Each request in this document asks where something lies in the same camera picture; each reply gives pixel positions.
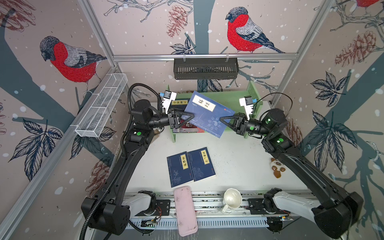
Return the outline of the red pink Hamlet book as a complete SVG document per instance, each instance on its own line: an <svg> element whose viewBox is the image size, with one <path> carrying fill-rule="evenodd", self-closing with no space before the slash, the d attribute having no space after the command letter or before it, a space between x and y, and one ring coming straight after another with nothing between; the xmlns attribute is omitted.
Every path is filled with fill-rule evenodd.
<svg viewBox="0 0 384 240"><path fill-rule="evenodd" d="M187 124L182 126L181 128L172 129L172 132L174 134L178 134L178 133L204 133L205 131L195 125Z"/></svg>

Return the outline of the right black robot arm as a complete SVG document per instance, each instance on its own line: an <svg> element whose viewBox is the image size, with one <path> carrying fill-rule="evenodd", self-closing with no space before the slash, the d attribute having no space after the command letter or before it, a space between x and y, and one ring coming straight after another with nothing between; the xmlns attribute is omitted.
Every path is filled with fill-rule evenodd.
<svg viewBox="0 0 384 240"><path fill-rule="evenodd" d="M259 119L238 113L221 117L220 121L238 135L248 134L262 141L267 153L290 169L315 195L316 201L289 196L279 188L264 195L264 209L269 214L287 211L312 221L328 237L348 236L358 221L364 200L356 192L349 193L315 167L294 143L283 134L288 125L283 110L270 109Z"/></svg>

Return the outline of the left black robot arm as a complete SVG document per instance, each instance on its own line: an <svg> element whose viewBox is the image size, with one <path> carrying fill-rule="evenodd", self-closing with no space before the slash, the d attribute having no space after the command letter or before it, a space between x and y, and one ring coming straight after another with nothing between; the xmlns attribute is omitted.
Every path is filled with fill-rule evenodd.
<svg viewBox="0 0 384 240"><path fill-rule="evenodd" d="M170 108L177 96L170 91L154 93L157 97L156 108L145 99L133 104L131 96L135 87L154 91L141 83L133 84L128 90L130 119L120 140L121 154L109 177L95 196L85 198L82 203L81 209L85 222L79 236L81 240L85 239L88 228L106 232L106 239L111 235L121 235L127 225L133 225L132 217L141 212L151 214L155 211L156 194L152 191L139 191L129 199L127 205L123 205L128 183L140 159L148 150L155 136L155 129L166 126L178 129L183 126L180 122L183 115L188 116L188 121L194 118L194 114Z"/></svg>

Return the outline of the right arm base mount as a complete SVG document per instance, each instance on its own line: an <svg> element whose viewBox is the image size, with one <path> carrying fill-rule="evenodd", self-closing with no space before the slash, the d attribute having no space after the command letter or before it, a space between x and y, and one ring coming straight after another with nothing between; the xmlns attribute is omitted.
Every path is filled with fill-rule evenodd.
<svg viewBox="0 0 384 240"><path fill-rule="evenodd" d="M248 199L249 206L246 207L250 211L251 215L289 215L290 212L282 210L266 210L264 205L264 199Z"/></svg>

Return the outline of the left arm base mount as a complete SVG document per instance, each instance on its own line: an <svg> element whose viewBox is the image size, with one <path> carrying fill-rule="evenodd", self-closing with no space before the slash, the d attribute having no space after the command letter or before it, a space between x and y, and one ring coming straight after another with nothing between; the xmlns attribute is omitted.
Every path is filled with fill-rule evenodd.
<svg viewBox="0 0 384 240"><path fill-rule="evenodd" d="M159 217L160 215L169 216L170 209L171 209L170 200L156 200L156 206L153 212L150 213L150 212L142 211L136 214L136 217L152 217L152 216Z"/></svg>

